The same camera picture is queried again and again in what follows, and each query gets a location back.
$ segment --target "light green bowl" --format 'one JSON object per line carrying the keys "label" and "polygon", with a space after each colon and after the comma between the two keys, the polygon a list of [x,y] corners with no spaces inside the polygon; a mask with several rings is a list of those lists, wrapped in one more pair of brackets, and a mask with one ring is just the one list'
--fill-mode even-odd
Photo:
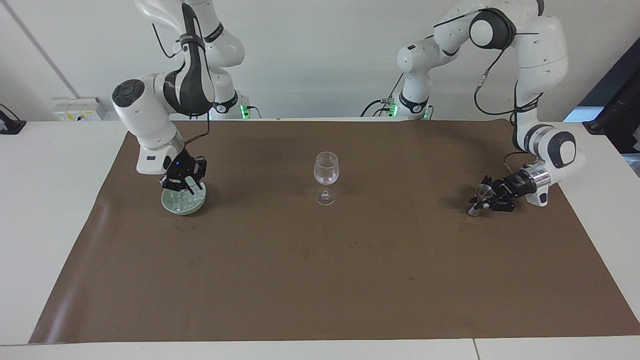
{"label": "light green bowl", "polygon": [[162,192],[162,206],[170,213],[180,216],[191,215],[204,205],[207,199],[207,187],[204,183],[200,183],[202,190],[198,189],[191,178],[188,178],[187,182],[195,191],[195,195],[192,195],[189,190],[175,192],[164,189]]}

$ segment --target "green light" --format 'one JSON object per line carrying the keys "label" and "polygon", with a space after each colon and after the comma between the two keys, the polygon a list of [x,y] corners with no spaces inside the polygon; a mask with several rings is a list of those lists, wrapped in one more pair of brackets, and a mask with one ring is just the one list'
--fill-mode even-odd
{"label": "green light", "polygon": [[242,112],[243,119],[246,120],[251,117],[251,114],[249,113],[249,111],[247,111],[246,106],[240,105],[240,111]]}

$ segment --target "white table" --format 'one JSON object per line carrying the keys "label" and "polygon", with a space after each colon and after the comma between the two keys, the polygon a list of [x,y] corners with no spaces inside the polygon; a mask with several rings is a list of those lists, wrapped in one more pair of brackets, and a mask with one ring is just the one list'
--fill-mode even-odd
{"label": "white table", "polygon": [[[589,160],[562,189],[640,318],[640,179],[605,137],[557,126],[576,134]],[[0,136],[0,344],[31,336],[125,134],[120,122],[31,122],[19,136]],[[476,352],[482,360],[638,359],[640,337],[34,345],[0,347],[0,359],[467,360]]]}

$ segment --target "brown mat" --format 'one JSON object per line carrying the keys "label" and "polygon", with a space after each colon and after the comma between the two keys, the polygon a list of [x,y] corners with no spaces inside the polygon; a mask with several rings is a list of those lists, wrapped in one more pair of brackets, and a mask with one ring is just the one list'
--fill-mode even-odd
{"label": "brown mat", "polygon": [[[177,217],[128,135],[31,342],[640,334],[557,186],[546,209],[466,216],[510,139],[504,120],[215,122],[190,148],[209,199]],[[325,150],[341,166],[327,208]]]}

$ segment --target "metal jigger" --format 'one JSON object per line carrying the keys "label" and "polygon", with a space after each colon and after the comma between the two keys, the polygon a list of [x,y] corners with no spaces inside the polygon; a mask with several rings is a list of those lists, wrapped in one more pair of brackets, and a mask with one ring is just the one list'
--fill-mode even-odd
{"label": "metal jigger", "polygon": [[468,214],[472,217],[480,216],[481,209],[488,209],[491,206],[486,202],[495,196],[495,191],[489,185],[480,184],[476,187],[476,203],[469,209]]}

